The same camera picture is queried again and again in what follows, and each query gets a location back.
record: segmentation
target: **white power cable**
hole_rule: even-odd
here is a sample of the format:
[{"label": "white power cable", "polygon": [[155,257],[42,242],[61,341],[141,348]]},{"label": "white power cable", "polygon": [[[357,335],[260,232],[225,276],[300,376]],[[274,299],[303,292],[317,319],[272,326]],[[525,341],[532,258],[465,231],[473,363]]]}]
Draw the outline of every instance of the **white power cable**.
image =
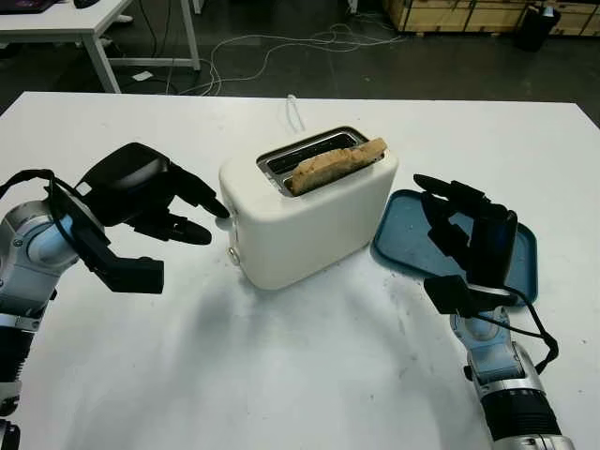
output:
[{"label": "white power cable", "polygon": [[173,75],[173,66],[175,65],[175,57],[172,58],[171,66],[169,67],[169,75],[167,75],[167,82],[165,87],[165,96],[169,95],[169,86],[171,85],[171,76]]},{"label": "white power cable", "polygon": [[395,31],[395,28],[392,25],[388,25],[387,23],[383,23],[383,22],[379,22],[379,21],[375,21],[371,18],[369,18],[369,16],[364,16],[359,14],[357,16],[357,19],[354,19],[357,22],[362,22],[362,23],[372,23],[374,25],[377,25],[381,28],[383,28],[384,30],[390,30],[390,31]]},{"label": "white power cable", "polygon": [[[371,20],[367,20],[364,22],[375,23],[375,24],[378,24],[379,26],[384,25],[383,23],[379,23],[379,22],[371,21]],[[340,27],[344,28],[347,31],[338,31],[337,28],[340,28]],[[331,38],[329,38],[329,39],[319,38],[319,37],[322,37],[323,35],[325,35],[325,36],[330,35]],[[350,37],[350,38],[353,38],[354,40],[341,40],[341,39],[338,39],[338,37]],[[216,59],[218,50],[221,47],[223,47],[224,45],[230,44],[230,43],[238,41],[238,40],[248,39],[248,38],[283,40],[286,43],[279,44],[279,45],[269,49],[267,51],[267,53],[265,54],[264,59],[262,60],[261,67],[255,74],[249,75],[247,77],[239,77],[239,78],[221,78],[218,73],[217,65],[215,63],[215,59]],[[210,53],[210,61],[208,61],[206,59],[201,59],[201,61],[203,63],[207,64],[210,67],[209,68],[209,73],[210,73],[210,77],[211,77],[210,82],[205,82],[205,83],[190,87],[189,89],[181,91],[179,93],[179,95],[183,95],[183,94],[186,94],[191,91],[196,91],[198,89],[206,88],[199,94],[199,96],[206,96],[206,95],[210,94],[210,92],[213,90],[213,88],[216,85],[217,91],[213,95],[218,96],[223,83],[245,82],[245,81],[256,80],[257,78],[260,78],[263,75],[264,71],[266,70],[266,68],[268,66],[268,62],[269,62],[269,57],[271,56],[271,54],[273,52],[275,52],[279,49],[285,48],[285,47],[295,46],[295,47],[305,47],[305,48],[320,50],[320,51],[329,52],[329,53],[347,53],[347,52],[353,52],[361,47],[373,47],[373,46],[378,46],[378,45],[393,44],[396,42],[400,42],[402,40],[404,40],[403,36],[396,36],[396,37],[392,37],[389,39],[381,39],[378,37],[371,37],[371,36],[367,36],[367,35],[357,34],[357,33],[354,33],[354,31],[351,29],[351,27],[348,26],[346,23],[334,23],[333,25],[331,25],[329,27],[329,29],[327,31],[322,31],[320,33],[316,33],[316,34],[312,35],[312,37],[309,37],[309,38],[284,37],[284,36],[260,35],[260,34],[245,35],[245,36],[240,36],[240,37],[231,37],[231,38],[222,40],[221,42],[219,42],[219,44],[217,44],[213,48],[213,50]],[[351,46],[351,47],[344,48],[344,49],[331,48],[332,45],[334,45],[334,46],[337,46],[337,45],[344,46],[345,45],[345,46]]]},{"label": "white power cable", "polygon": [[[296,104],[296,100],[298,98],[296,98],[296,96],[294,94],[288,94],[288,97],[285,100],[285,113],[288,116],[288,122],[290,123],[290,126],[293,129],[294,133],[297,133],[298,131],[306,131],[306,127],[304,126],[304,121],[302,120],[302,116],[300,115],[300,112],[298,111],[298,105]],[[290,106],[292,106],[296,117],[298,118],[298,123],[300,124],[300,129],[296,128],[296,125],[293,123],[292,120],[292,116],[290,115]]]}]

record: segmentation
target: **concrete floor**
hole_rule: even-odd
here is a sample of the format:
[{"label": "concrete floor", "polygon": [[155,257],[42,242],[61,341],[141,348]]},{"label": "concrete floor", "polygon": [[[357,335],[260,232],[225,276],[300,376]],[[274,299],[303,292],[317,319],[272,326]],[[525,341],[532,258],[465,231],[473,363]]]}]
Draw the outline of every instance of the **concrete floor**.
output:
[{"label": "concrete floor", "polygon": [[[110,30],[127,55],[148,55],[152,51],[139,2],[135,0],[128,11],[135,18],[134,24]],[[169,2],[143,0],[143,4],[160,48]],[[213,47],[223,39],[246,34],[308,38],[333,23],[346,23],[354,32],[375,38],[394,38],[396,33],[388,29],[379,4],[376,0],[361,2],[361,12],[374,16],[357,19],[346,14],[344,0],[206,0],[202,16],[195,17],[194,22],[201,57],[209,58]],[[256,73],[265,53],[279,43],[254,37],[221,47],[216,59],[221,76],[236,78]],[[172,20],[164,48],[166,56],[187,55],[177,0],[172,0]],[[210,81],[207,67],[203,68],[201,74],[175,68],[173,88],[182,91]],[[154,79],[132,81],[131,75],[142,70],[115,70],[123,91],[164,94],[169,69],[151,68]],[[576,102],[600,125],[599,86],[598,38],[553,37],[542,50],[529,53],[513,47],[510,37],[431,35],[405,37],[400,42],[353,52],[287,47],[272,53],[260,78],[226,82],[220,94],[569,101]],[[85,51],[74,45],[48,44],[28,45],[16,56],[0,60],[0,112],[23,90],[101,92],[101,87]]]}]

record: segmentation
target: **toaster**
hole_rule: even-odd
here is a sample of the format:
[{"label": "toaster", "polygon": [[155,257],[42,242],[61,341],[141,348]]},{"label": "toaster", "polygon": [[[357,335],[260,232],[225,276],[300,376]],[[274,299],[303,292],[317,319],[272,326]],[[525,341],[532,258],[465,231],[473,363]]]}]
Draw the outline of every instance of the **toaster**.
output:
[{"label": "toaster", "polygon": [[221,166],[223,201],[232,213],[229,251],[254,285],[283,288],[372,239],[398,166],[389,149],[334,182],[299,196],[290,191],[292,171],[301,161],[367,141],[355,129],[340,127]]}]

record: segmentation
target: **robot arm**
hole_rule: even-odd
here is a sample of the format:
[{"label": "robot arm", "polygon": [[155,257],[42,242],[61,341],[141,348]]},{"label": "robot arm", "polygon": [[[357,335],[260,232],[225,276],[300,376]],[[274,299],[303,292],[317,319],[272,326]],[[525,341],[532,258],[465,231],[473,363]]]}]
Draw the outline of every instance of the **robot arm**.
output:
[{"label": "robot arm", "polygon": [[[431,226],[429,238],[465,270],[460,276],[425,280],[427,295],[468,352],[465,376],[475,386],[495,450],[572,450],[540,382],[548,362],[558,356],[556,340],[544,329],[529,299],[504,286],[510,269],[518,218],[492,203],[483,192],[457,181],[444,183],[424,175],[414,181],[425,190],[422,206]],[[456,212],[473,218],[471,236],[449,218]],[[510,326],[505,307],[524,302],[539,334]],[[549,347],[534,366],[513,342],[510,330],[543,339]]]},{"label": "robot arm", "polygon": [[[48,198],[13,208],[0,223],[0,417],[19,401],[19,376],[61,275],[79,259],[114,292],[161,293],[162,261],[121,258],[104,227],[127,223],[161,240],[208,244],[211,233],[172,215],[175,196],[217,217],[229,216],[200,178],[159,152],[130,143],[92,168],[71,188],[51,171],[23,171],[0,187],[49,180]],[[0,450],[18,448],[20,431],[0,420]]]}]

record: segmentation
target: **blue tray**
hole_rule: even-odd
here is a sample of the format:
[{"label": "blue tray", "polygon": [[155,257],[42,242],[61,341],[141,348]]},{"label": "blue tray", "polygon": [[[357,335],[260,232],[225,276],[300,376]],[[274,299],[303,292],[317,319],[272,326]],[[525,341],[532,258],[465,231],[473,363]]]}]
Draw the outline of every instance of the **blue tray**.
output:
[{"label": "blue tray", "polygon": [[[471,218],[458,213],[450,221],[471,234]],[[412,271],[422,277],[465,276],[465,271],[454,259],[444,256],[429,240],[430,228],[421,207],[419,192],[397,190],[385,207],[373,239],[372,253],[379,263],[387,267],[403,272]],[[506,283],[527,295],[531,302],[537,298],[537,244],[531,230],[520,223]]]}]

